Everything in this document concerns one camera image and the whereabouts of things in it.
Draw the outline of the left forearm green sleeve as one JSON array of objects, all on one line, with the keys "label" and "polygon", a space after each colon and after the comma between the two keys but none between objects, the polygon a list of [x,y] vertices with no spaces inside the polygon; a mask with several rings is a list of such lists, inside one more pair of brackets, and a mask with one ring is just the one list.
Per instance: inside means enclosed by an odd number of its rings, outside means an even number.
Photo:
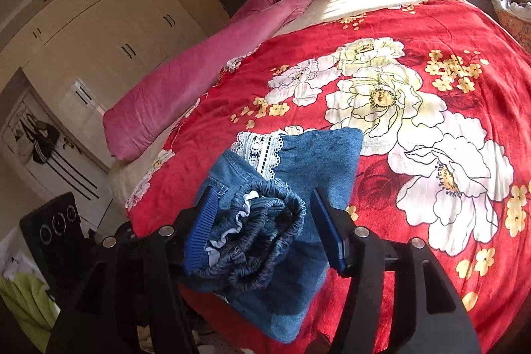
[{"label": "left forearm green sleeve", "polygon": [[1,259],[1,298],[23,333],[44,353],[60,309],[32,259],[21,252]]}]

